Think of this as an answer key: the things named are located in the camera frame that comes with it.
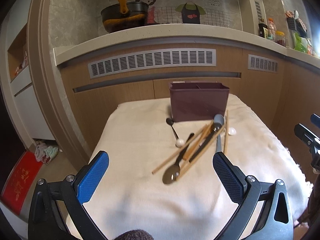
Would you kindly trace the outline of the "gloved hand holding left gripper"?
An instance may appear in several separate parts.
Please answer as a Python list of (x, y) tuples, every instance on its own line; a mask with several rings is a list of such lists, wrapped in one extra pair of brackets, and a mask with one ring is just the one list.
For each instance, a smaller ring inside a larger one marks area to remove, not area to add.
[(154, 240), (154, 238), (148, 232), (136, 229), (122, 233), (114, 240)]

